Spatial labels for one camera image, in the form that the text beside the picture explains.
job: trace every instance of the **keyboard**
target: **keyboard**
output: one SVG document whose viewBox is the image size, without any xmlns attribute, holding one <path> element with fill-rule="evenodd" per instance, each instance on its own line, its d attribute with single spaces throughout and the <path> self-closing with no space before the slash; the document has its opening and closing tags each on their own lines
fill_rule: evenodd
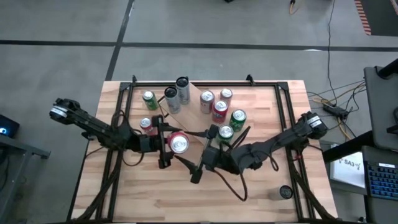
<svg viewBox="0 0 398 224">
<path fill-rule="evenodd" d="M 398 169 L 394 165 L 367 164 L 368 193 L 373 197 L 398 200 Z"/>
</svg>

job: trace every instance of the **green soda can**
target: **green soda can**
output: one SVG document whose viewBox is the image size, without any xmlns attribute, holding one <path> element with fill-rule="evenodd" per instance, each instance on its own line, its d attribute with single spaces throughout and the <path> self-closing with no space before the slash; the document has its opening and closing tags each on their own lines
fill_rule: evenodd
<svg viewBox="0 0 398 224">
<path fill-rule="evenodd" d="M 229 143 L 234 136 L 234 130 L 232 130 L 231 126 L 224 125 L 218 129 L 217 140 L 218 142 L 226 142 Z"/>
<path fill-rule="evenodd" d="M 232 112 L 229 125 L 232 127 L 234 132 L 241 131 L 246 121 L 246 113 L 244 110 L 236 110 Z"/>
<path fill-rule="evenodd" d="M 144 99 L 145 104 L 148 107 L 148 110 L 156 110 L 157 109 L 158 105 L 157 105 L 157 100 L 156 100 L 154 92 L 145 91 L 142 96 L 142 99 Z"/>
</svg>

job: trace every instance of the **wooden table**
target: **wooden table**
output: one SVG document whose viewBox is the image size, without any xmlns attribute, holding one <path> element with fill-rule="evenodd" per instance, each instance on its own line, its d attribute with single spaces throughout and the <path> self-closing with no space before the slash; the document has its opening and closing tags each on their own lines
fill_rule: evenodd
<svg viewBox="0 0 398 224">
<path fill-rule="evenodd" d="M 304 82 L 288 81 L 292 105 L 296 119 L 310 110 Z M 110 123 L 116 107 L 120 82 L 105 82 L 99 100 L 96 117 Z M 160 114 L 160 110 L 149 111 L 142 100 L 143 91 L 150 89 L 159 99 L 164 87 L 139 88 L 133 91 L 130 111 L 130 123 L 139 128 L 141 118 Z M 219 93 L 221 88 L 209 88 Z M 266 141 L 280 133 L 280 120 L 275 99 L 275 91 L 268 87 L 232 87 L 234 92 L 231 103 L 232 111 L 242 108 L 248 114 L 246 125 L 251 130 L 244 143 Z M 287 123 L 290 124 L 287 107 L 284 101 L 284 111 Z M 165 119 L 170 125 L 183 128 L 173 117 Z M 98 142 L 91 142 L 88 153 L 99 148 Z M 182 156 L 196 162 L 200 158 L 203 144 L 195 138 L 190 138 L 190 148 Z M 275 172 L 269 159 L 258 170 L 245 170 L 244 177 L 248 185 L 249 198 L 246 202 L 239 201 L 214 173 L 203 171 L 199 184 L 190 183 L 190 174 L 178 160 L 173 159 L 172 165 L 164 170 L 158 168 L 158 153 L 146 154 L 143 162 L 137 167 L 121 168 L 118 196 L 114 213 L 114 222 L 294 222 L 297 221 L 294 200 L 273 201 L 269 193 L 281 185 L 291 185 L 290 175 L 284 149 L 273 153 L 278 162 L 279 171 Z M 307 168 L 310 188 L 320 203 L 333 216 L 337 216 L 328 176 L 323 163 L 322 153 L 308 147 L 303 157 Z M 101 186 L 106 150 L 96 152 L 85 160 L 83 172 L 78 187 L 72 218 L 81 215 L 91 203 Z M 135 163 L 139 155 L 131 151 L 124 153 L 125 160 Z M 221 173 L 227 181 L 243 194 L 239 176 Z M 105 216 L 108 211 L 109 194 L 105 200 Z M 304 194 L 300 197 L 305 217 L 308 217 Z"/>
</svg>

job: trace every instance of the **concrete floor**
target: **concrete floor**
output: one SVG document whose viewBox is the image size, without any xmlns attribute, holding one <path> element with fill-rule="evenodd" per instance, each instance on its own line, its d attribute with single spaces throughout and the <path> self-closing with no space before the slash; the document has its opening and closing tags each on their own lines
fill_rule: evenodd
<svg viewBox="0 0 398 224">
<path fill-rule="evenodd" d="M 108 41 L 118 38 L 128 0 L 3 0 L 0 40 Z M 125 42 L 219 43 L 327 46 L 329 0 L 306 0 L 289 16 L 289 0 L 136 0 Z M 346 47 L 394 47 L 398 38 L 363 32 L 353 0 L 336 0 L 331 44 Z M 33 159 L 22 199 L 11 217 L 28 223 L 66 219 L 87 141 L 81 130 L 49 119 L 56 98 L 72 98 L 95 114 L 114 47 L 0 45 L 0 113 L 21 124 L 18 140 L 52 152 Z M 396 52 L 332 52 L 334 87 L 363 78 L 363 68 L 385 65 Z M 308 91 L 329 89 L 327 52 L 302 50 L 146 49 L 123 47 L 112 80 L 305 80 Z M 347 88 L 336 92 L 342 93 Z M 367 98 L 348 119 L 357 134 L 371 129 Z M 324 117 L 327 125 L 336 121 Z M 344 142 L 334 129 L 324 140 Z M 333 190 L 339 217 L 364 215 L 363 198 Z"/>
</svg>

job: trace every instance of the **power adapter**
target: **power adapter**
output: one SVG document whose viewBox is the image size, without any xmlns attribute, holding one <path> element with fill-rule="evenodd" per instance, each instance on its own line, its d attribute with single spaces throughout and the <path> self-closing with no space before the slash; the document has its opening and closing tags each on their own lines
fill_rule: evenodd
<svg viewBox="0 0 398 224">
<path fill-rule="evenodd" d="M 323 110 L 332 114 L 333 116 L 340 118 L 341 120 L 347 119 L 347 117 L 349 115 L 348 111 L 346 111 L 343 108 L 340 108 L 338 106 L 335 106 L 335 105 L 331 104 L 330 102 L 323 104 Z"/>
</svg>

